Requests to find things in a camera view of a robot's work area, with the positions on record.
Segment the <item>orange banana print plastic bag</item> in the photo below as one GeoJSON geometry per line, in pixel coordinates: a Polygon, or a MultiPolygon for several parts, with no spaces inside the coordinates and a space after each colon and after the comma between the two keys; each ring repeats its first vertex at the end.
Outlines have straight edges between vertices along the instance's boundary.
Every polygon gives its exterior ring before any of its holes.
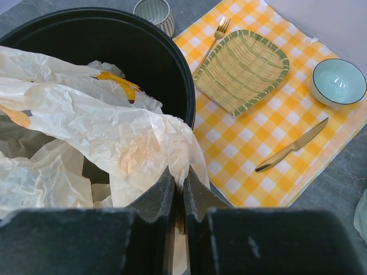
{"type": "Polygon", "coordinates": [[[1,145],[1,216],[27,208],[125,207],[169,170],[192,168],[209,186],[192,129],[127,81],[102,80],[111,64],[74,65],[1,47],[1,132],[32,134],[17,157],[1,145]]]}

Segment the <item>black plastic trash bin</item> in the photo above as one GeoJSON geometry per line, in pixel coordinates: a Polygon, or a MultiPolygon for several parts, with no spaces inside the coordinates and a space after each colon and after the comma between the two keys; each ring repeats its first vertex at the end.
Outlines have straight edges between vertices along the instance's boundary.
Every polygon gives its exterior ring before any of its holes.
{"type": "Polygon", "coordinates": [[[175,43],[128,13],[88,8],[47,15],[1,38],[1,47],[44,54],[74,65],[111,64],[101,76],[127,81],[161,103],[162,113],[192,128],[195,92],[190,69],[175,43]]]}

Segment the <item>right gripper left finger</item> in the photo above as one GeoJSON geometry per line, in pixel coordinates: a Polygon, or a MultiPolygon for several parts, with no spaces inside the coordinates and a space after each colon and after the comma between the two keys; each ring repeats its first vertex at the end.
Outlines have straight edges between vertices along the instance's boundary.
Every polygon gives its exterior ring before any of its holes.
{"type": "Polygon", "coordinates": [[[135,219],[125,274],[172,274],[176,185],[166,168],[158,181],[128,206],[135,219]]]}

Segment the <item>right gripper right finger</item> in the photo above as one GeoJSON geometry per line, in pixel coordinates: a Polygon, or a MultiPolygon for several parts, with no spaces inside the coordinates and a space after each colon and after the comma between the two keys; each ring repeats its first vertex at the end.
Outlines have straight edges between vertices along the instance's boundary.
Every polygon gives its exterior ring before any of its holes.
{"type": "Polygon", "coordinates": [[[212,229],[206,214],[210,208],[231,208],[206,187],[193,168],[183,184],[184,230],[189,274],[215,274],[212,229]]]}

